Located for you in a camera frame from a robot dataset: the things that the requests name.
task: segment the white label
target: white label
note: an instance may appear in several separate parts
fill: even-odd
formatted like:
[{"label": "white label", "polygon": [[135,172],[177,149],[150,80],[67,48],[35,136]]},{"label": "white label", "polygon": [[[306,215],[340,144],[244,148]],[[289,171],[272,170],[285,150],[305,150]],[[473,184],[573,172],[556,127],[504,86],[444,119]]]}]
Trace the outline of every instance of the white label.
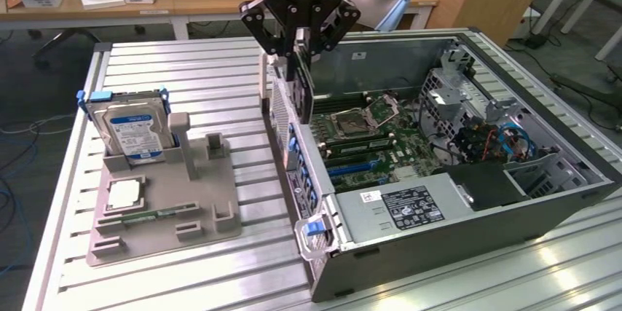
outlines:
[{"label": "white label", "polygon": [[370,142],[370,147],[374,148],[374,147],[380,147],[380,146],[388,146],[389,141],[390,140],[380,140],[380,141]]},{"label": "white label", "polygon": [[163,15],[169,14],[169,10],[142,10],[141,15]]},{"label": "white label", "polygon": [[353,53],[353,59],[354,60],[365,60],[368,57],[368,53],[366,52],[354,52]]},{"label": "white label", "polygon": [[151,158],[163,152],[159,136],[153,132],[154,118],[149,114],[110,120],[123,153],[135,159]]},{"label": "white label", "polygon": [[366,146],[352,147],[349,149],[344,149],[341,153],[349,153],[349,152],[361,151],[361,150],[365,150],[365,149],[368,149],[368,145]]},{"label": "white label", "polygon": [[378,190],[361,192],[361,199],[364,200],[364,203],[373,202],[376,200],[382,200],[382,193]]}]

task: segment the chair leg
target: chair leg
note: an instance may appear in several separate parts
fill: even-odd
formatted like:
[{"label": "chair leg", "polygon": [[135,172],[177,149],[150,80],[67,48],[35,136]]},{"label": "chair leg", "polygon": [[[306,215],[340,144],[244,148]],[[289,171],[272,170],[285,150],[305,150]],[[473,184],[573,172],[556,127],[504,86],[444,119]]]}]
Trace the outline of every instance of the chair leg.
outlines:
[{"label": "chair leg", "polygon": [[91,40],[94,43],[102,43],[102,40],[99,40],[98,36],[94,35],[94,33],[93,33],[89,29],[77,28],[77,33],[78,33],[78,34],[82,34],[82,35],[86,36],[87,38],[90,38],[90,40]]},{"label": "chair leg", "polygon": [[137,32],[138,35],[143,35],[147,33],[147,30],[142,25],[135,25],[134,26],[134,32]]},{"label": "chair leg", "polygon": [[42,31],[37,29],[30,29],[29,30],[29,35],[31,36],[31,39],[41,39],[42,38]]},{"label": "chair leg", "polygon": [[37,51],[37,53],[33,55],[33,58],[35,61],[39,61],[42,56],[53,50],[55,47],[59,46],[61,43],[63,43],[74,34],[77,33],[77,30],[74,28],[66,29],[55,38],[46,43],[46,45]]}]

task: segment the office chair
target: office chair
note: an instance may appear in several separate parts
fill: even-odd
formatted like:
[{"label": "office chair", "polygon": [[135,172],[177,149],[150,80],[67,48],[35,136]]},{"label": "office chair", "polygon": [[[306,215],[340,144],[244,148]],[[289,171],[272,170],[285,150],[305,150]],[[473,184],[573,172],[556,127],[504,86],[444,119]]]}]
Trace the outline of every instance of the office chair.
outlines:
[{"label": "office chair", "polygon": [[[135,25],[134,26],[134,31],[137,34],[145,34],[146,29],[142,25]],[[102,40],[99,40],[98,36],[94,35],[93,32],[90,32],[89,29],[86,28],[69,28],[61,32],[54,39],[45,44],[45,46],[37,51],[35,54],[33,54],[33,59],[34,59],[34,64],[39,69],[47,69],[50,68],[50,61],[43,60],[42,57],[43,55],[53,50],[55,47],[61,45],[74,34],[81,34],[90,38],[90,40],[94,43],[101,43]],[[33,39],[41,39],[42,38],[42,32],[37,30],[30,30],[29,35],[31,36]]]}]

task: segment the hard drive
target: hard drive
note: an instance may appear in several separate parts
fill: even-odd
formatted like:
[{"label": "hard drive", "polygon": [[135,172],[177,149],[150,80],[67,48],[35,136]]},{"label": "hard drive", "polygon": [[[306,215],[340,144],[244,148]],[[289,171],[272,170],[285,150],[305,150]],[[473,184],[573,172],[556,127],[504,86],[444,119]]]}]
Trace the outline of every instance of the hard drive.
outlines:
[{"label": "hard drive", "polygon": [[175,147],[167,124],[167,90],[95,91],[85,96],[81,91],[78,104],[95,123],[107,155],[125,154],[131,165],[163,161],[163,150]]}]

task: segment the circuit board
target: circuit board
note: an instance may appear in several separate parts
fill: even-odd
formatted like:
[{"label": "circuit board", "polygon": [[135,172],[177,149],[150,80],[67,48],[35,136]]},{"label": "circuit board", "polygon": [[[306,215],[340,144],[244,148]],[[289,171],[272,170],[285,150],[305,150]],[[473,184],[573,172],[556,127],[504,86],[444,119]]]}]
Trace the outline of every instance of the circuit board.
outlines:
[{"label": "circuit board", "polygon": [[413,111],[401,102],[384,94],[365,108],[314,114],[312,130],[338,193],[425,177],[440,168]]}]

